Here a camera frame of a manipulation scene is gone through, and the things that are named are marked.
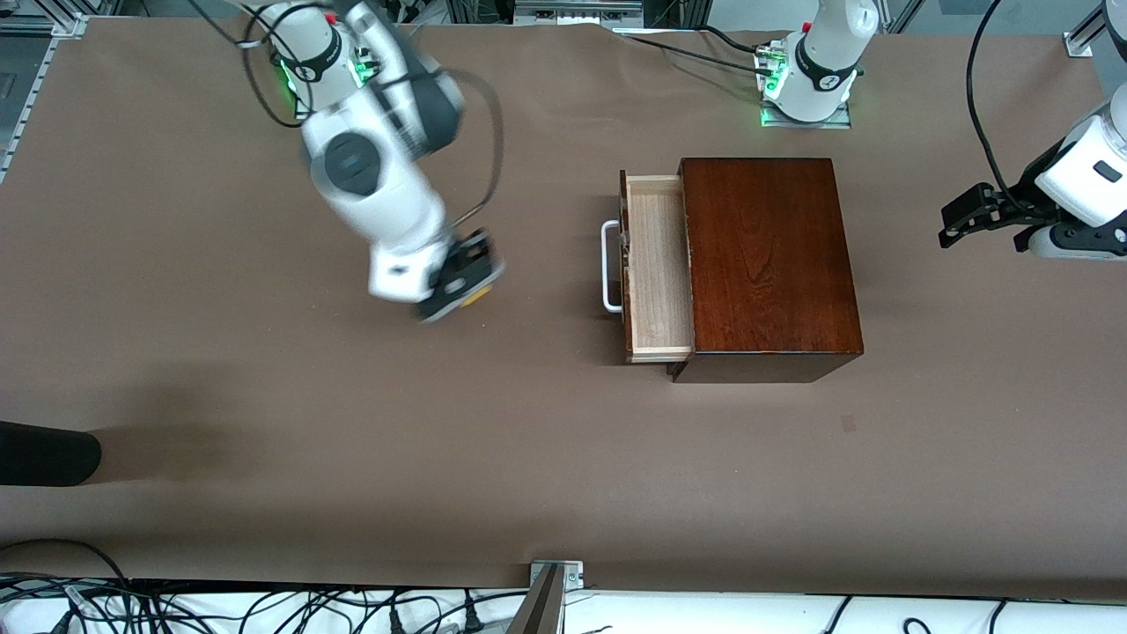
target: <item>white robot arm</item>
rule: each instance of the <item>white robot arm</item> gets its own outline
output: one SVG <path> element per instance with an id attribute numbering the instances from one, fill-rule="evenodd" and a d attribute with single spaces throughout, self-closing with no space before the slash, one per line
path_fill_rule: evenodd
<path id="1" fill-rule="evenodd" d="M 1127 60 L 1127 2 L 1104 0 L 1103 12 Z M 1127 261 L 1125 133 L 1127 83 L 1033 160 L 1017 184 L 1003 188 L 978 182 L 944 206 L 940 245 L 948 248 L 976 231 L 1026 224 L 1014 235 L 1019 251 Z"/>
<path id="2" fill-rule="evenodd" d="M 795 120 L 828 118 L 849 99 L 857 63 L 879 21 L 872 0 L 820 0 L 809 29 L 782 41 L 778 79 L 766 84 L 763 98 Z"/>
<path id="3" fill-rule="evenodd" d="M 314 186 L 371 243 L 369 292 L 415 303 L 433 322 L 476 300 L 504 269 L 483 230 L 456 239 L 441 196 L 415 164 L 454 140 L 462 96 L 379 7 L 338 0 L 335 8 L 337 17 L 287 2 L 252 15 L 311 113 L 301 128 Z"/>

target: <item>wooden drawer box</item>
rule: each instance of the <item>wooden drawer box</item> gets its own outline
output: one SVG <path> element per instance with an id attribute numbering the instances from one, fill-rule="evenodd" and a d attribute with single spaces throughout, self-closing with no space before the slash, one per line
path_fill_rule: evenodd
<path id="1" fill-rule="evenodd" d="M 810 383 L 860 357 L 828 159 L 621 173 L 627 361 L 683 383 Z"/>

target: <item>metal bracket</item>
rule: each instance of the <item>metal bracket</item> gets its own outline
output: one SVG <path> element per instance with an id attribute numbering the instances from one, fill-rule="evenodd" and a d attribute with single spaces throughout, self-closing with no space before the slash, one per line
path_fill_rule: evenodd
<path id="1" fill-rule="evenodd" d="M 51 29 L 51 37 L 55 39 L 81 39 L 86 35 L 86 27 L 90 23 L 90 16 L 79 15 L 69 25 L 56 23 Z"/>
<path id="2" fill-rule="evenodd" d="M 1070 57 L 1091 57 L 1092 41 L 1099 37 L 1108 28 L 1108 23 L 1103 16 L 1103 3 L 1092 9 L 1091 14 L 1084 17 L 1076 25 L 1076 28 L 1064 33 L 1064 47 Z"/>
<path id="3" fill-rule="evenodd" d="M 530 577 L 532 588 L 506 634 L 560 634 L 564 593 L 583 588 L 583 562 L 533 562 Z"/>
<path id="4" fill-rule="evenodd" d="M 529 583 L 534 584 L 536 582 L 536 578 L 540 577 L 540 573 L 543 572 L 545 568 L 557 564 L 564 566 L 564 591 L 570 592 L 571 590 L 580 590 L 583 588 L 583 562 L 538 560 L 532 562 Z"/>

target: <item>drawer handle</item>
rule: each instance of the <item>drawer handle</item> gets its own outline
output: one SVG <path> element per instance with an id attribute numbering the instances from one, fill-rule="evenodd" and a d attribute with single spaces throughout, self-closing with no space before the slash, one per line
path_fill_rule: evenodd
<path id="1" fill-rule="evenodd" d="M 607 220 L 603 222 L 603 227 L 600 230 L 603 241 L 603 307 L 607 312 L 622 312 L 622 304 L 614 305 L 611 303 L 611 277 L 610 277 L 610 262 L 606 257 L 606 230 L 611 226 L 618 229 L 621 226 L 621 222 L 618 220 Z"/>

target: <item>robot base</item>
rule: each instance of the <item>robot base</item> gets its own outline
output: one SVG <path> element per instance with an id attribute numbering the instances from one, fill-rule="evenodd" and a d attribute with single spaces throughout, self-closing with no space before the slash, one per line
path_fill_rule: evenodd
<path id="1" fill-rule="evenodd" d="M 806 122 L 791 118 L 783 114 L 779 105 L 767 97 L 767 91 L 774 90 L 788 73 L 787 69 L 788 47 L 786 39 L 772 39 L 767 45 L 761 46 L 754 57 L 754 65 L 757 69 L 771 71 L 770 75 L 755 75 L 756 86 L 760 89 L 760 125 L 763 127 L 806 127 L 814 130 L 849 130 L 851 120 L 849 115 L 849 101 L 845 100 L 837 106 L 834 114 L 827 118 L 816 122 Z"/>
<path id="2" fill-rule="evenodd" d="M 829 115 L 829 118 L 825 120 L 818 120 L 815 123 L 807 123 L 805 120 L 795 120 L 789 116 L 784 115 L 779 106 L 775 104 L 763 99 L 760 101 L 760 125 L 763 127 L 808 127 L 815 130 L 849 130 L 852 126 L 852 122 L 849 117 L 849 102 L 844 102 L 837 106 L 834 114 Z"/>
<path id="3" fill-rule="evenodd" d="M 505 271 L 505 262 L 492 258 L 489 232 L 478 229 L 451 247 L 438 270 L 431 296 L 415 304 L 424 324 L 442 320 L 455 307 L 469 305 L 487 293 Z"/>

